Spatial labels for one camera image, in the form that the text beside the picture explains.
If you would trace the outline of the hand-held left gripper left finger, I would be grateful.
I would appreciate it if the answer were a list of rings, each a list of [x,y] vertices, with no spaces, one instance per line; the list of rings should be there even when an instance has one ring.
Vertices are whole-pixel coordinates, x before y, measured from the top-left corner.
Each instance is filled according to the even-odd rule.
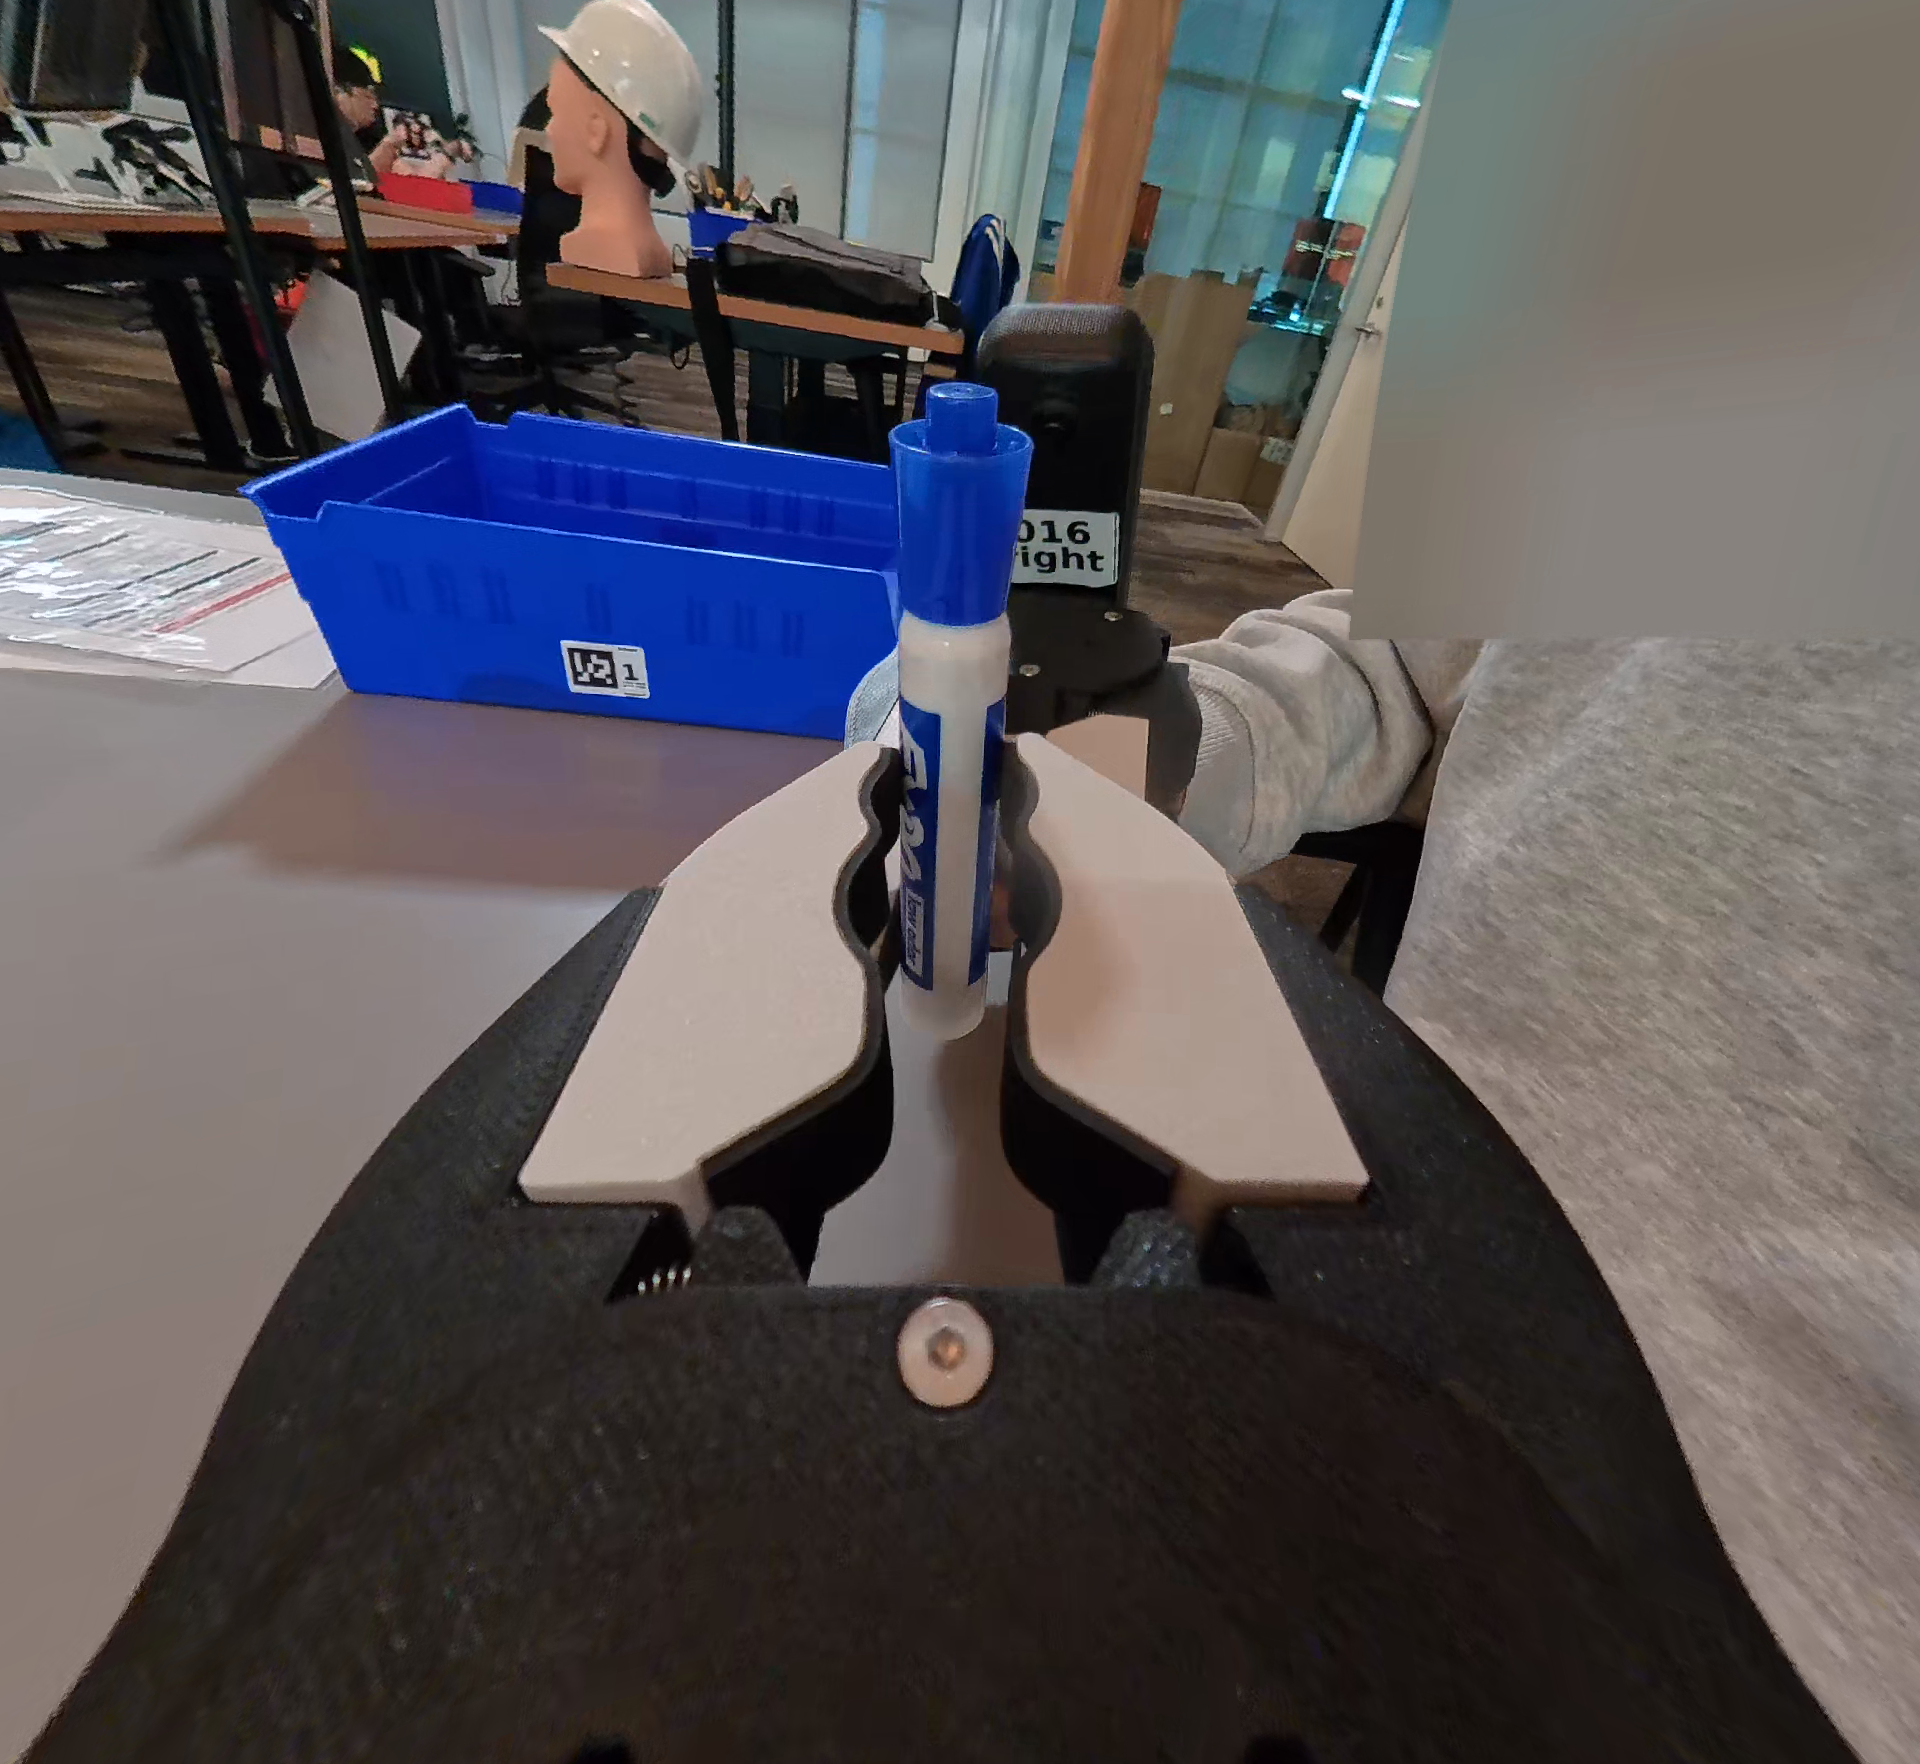
[[[898,751],[850,747],[674,866],[521,1170],[530,1201],[662,1208],[695,1234],[756,1208],[820,1247],[892,1145],[898,811]]]

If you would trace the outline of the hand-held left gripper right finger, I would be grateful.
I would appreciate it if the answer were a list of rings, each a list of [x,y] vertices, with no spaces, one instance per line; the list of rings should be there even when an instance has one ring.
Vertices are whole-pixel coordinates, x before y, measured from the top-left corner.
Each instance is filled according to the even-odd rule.
[[[1369,1174],[1220,865],[1042,736],[1010,747],[1003,1150],[1064,1252],[1134,1214],[1347,1208]]]

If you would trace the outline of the blue whiteboard marker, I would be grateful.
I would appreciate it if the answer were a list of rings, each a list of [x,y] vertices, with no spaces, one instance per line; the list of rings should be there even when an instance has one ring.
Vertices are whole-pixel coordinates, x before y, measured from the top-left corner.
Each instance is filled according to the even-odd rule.
[[[1030,440],[989,387],[950,380],[892,433],[900,505],[900,971],[945,1042],[986,1007],[1012,627]]]

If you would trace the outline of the blue plastic storage bin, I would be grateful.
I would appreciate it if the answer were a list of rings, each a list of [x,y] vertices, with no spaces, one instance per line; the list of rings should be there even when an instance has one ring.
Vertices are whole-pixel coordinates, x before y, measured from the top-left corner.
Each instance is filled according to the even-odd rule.
[[[898,648],[883,466],[442,408],[245,498],[364,696],[840,743]]]

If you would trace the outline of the person's right forearm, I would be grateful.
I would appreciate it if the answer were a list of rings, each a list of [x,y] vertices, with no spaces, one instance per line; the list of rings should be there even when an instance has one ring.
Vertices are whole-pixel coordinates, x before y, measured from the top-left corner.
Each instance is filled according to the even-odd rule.
[[[1201,716],[1182,828],[1238,883],[1300,839],[1429,823],[1485,640],[1369,640],[1320,591],[1175,648]]]

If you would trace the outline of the brown cardboard box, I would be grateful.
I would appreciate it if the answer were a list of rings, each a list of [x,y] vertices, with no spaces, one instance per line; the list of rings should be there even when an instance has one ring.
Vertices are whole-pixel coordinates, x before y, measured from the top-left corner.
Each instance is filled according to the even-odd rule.
[[[1327,332],[1257,302],[1254,277],[1149,272],[1129,304],[1154,342],[1144,487],[1268,516]]]

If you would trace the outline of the black bag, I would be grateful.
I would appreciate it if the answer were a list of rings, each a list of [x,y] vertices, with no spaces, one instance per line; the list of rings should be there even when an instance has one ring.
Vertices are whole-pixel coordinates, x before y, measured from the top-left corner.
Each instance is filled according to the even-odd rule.
[[[924,326],[941,313],[924,259],[803,223],[749,221],[714,247],[717,286],[782,306]]]

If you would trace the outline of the wooden support beam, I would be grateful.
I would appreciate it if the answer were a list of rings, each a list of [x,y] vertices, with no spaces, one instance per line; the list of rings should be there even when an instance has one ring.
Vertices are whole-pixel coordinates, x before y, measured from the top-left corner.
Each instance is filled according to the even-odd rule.
[[[1103,0],[1054,284],[1057,302],[1117,300],[1182,5]]]

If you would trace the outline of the blue tool holder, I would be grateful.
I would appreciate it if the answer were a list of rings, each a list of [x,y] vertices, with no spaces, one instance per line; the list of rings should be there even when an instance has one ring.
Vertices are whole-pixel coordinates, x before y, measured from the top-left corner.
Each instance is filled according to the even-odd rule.
[[[686,174],[689,257],[713,257],[739,230],[756,221],[798,223],[800,194],[793,184],[760,196],[749,175],[728,177],[719,166],[702,164]]]

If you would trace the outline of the white hard hat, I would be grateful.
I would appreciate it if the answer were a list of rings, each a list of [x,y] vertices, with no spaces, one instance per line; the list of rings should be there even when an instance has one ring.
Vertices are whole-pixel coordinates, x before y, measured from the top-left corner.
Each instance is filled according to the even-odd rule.
[[[698,161],[709,84],[649,0],[589,0],[568,27],[541,25],[541,36],[674,168]]]

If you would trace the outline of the white hanging board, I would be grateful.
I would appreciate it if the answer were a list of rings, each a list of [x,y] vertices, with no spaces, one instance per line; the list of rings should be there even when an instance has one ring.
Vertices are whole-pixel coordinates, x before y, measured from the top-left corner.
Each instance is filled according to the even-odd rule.
[[[416,362],[424,337],[392,309],[381,316],[397,376],[397,410],[386,406],[357,291],[323,270],[303,284],[286,342],[308,415],[335,441],[361,441],[419,410]]]

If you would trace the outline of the blue and red box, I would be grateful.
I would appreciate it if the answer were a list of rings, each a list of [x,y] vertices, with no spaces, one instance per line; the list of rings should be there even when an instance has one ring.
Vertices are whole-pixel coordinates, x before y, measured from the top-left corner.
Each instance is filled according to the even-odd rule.
[[[445,219],[518,221],[523,192],[490,179],[429,177],[408,172],[383,172],[376,179],[377,198],[400,210]]]

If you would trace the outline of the printed white paper sheet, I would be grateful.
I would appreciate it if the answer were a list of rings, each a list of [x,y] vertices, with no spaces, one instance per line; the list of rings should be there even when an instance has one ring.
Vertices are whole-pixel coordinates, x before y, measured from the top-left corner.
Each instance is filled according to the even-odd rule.
[[[120,504],[105,483],[4,472],[3,665],[305,691],[337,677],[258,520]]]

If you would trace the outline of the dark desk monitor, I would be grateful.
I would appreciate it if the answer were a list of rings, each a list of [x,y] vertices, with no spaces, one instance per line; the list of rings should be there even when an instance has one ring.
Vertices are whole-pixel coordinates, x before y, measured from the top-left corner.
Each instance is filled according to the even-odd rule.
[[[379,71],[381,101],[448,128],[455,103],[437,0],[330,0],[331,36]]]

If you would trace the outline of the long wooden desk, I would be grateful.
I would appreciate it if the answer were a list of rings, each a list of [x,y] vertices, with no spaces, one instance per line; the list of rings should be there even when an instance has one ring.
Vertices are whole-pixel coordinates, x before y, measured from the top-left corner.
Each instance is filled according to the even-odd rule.
[[[386,313],[372,284],[381,256],[424,259],[506,247],[518,217],[457,214],[364,200],[355,210],[301,210],[252,201],[238,221],[217,212],[131,204],[60,207],[7,196],[4,297],[22,291],[142,291],[188,408],[200,462],[249,474],[320,455],[323,433],[301,380],[277,291],[295,275],[342,270],[372,304],[364,341],[373,356],[379,413],[397,413],[397,379]]]

